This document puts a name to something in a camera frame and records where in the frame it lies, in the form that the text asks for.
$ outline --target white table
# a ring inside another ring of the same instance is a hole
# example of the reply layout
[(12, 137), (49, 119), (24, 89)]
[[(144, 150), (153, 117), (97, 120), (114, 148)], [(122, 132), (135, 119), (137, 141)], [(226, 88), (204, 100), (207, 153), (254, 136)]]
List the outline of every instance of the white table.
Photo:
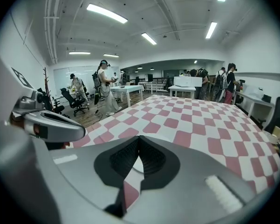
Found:
[(173, 91), (175, 91), (175, 97), (177, 97), (177, 91), (181, 91), (181, 92), (190, 92), (191, 99), (195, 98), (195, 91), (196, 91), (195, 87), (180, 87), (180, 86), (173, 85), (169, 87), (169, 89), (170, 89), (170, 97), (173, 96)]
[(124, 88), (120, 88), (120, 86), (111, 87), (112, 92), (121, 93), (121, 100), (123, 100), (122, 94), (126, 93), (127, 96), (127, 104), (130, 107), (130, 92), (140, 91), (141, 100), (143, 100), (143, 86), (142, 85), (126, 85)]
[(138, 84), (151, 84), (151, 94), (152, 94), (152, 84), (157, 84), (157, 81), (151, 81), (151, 82), (142, 81), (139, 82)]
[(249, 110), (248, 115), (247, 115), (248, 118), (251, 116), (255, 104), (265, 105), (265, 106), (271, 107), (270, 112), (269, 112), (269, 115), (268, 115), (268, 118), (267, 118), (267, 121), (266, 121), (266, 124), (269, 124), (269, 122), (270, 122), (270, 120), (271, 120), (271, 118), (272, 118), (272, 115), (273, 115), (274, 104), (265, 102), (265, 101), (259, 99), (259, 98), (256, 97), (256, 96), (247, 95), (247, 94), (242, 93), (242, 92), (239, 92), (239, 91), (236, 91), (236, 92), (235, 92), (235, 95), (234, 95), (234, 102), (233, 102), (234, 104), (235, 104), (235, 100), (236, 100), (236, 96), (237, 96), (237, 95), (242, 96), (242, 97), (247, 98), (247, 99), (249, 99), (249, 100), (252, 101), (250, 110)]

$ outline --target ceiling beam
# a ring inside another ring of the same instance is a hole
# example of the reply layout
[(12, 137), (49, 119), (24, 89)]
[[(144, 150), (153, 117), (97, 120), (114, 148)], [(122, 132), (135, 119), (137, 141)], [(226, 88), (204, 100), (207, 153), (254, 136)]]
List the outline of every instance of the ceiling beam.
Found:
[[(166, 20), (168, 21), (169, 25), (171, 26), (173, 31), (177, 31), (177, 26), (175, 24), (175, 21), (173, 19), (173, 16), (168, 8), (168, 5), (166, 4), (165, 0), (154, 0), (158, 7), (161, 9), (162, 13), (164, 14)], [(174, 33), (177, 40), (180, 40), (179, 34), (177, 32)]]

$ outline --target floor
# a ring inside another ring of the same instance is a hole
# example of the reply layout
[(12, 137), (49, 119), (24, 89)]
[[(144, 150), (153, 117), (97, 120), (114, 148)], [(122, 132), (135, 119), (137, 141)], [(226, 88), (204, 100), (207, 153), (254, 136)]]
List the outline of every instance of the floor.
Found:
[[(169, 92), (159, 92), (159, 91), (153, 92), (153, 94), (166, 95), (166, 96), (170, 95)], [(151, 95), (152, 95), (151, 91), (144, 91), (143, 99), (146, 99)], [(178, 92), (177, 97), (190, 98), (190, 93)], [(207, 90), (206, 98), (207, 98), (206, 100), (210, 100), (209, 90)], [(130, 105), (134, 105), (141, 101), (141, 96), (138, 91), (135, 91), (130, 93), (130, 99), (131, 99)], [(122, 109), (126, 109), (128, 107), (126, 94), (123, 94), (123, 102), (119, 102), (118, 105), (121, 106)], [(72, 120), (78, 122), (79, 124), (87, 128), (90, 125), (93, 125), (94, 123), (103, 120), (107, 117), (105, 115), (103, 107), (104, 107), (104, 101), (100, 101), (98, 102), (98, 105), (94, 105), (94, 99), (92, 99), (89, 101), (89, 110), (84, 110), (85, 114), (83, 114), (82, 112), (78, 112), (76, 117), (74, 117), (74, 109), (70, 108), (70, 106), (66, 106), (62, 113), (70, 116)], [(99, 110), (99, 115), (96, 116), (94, 114), (97, 111), (97, 109)]]

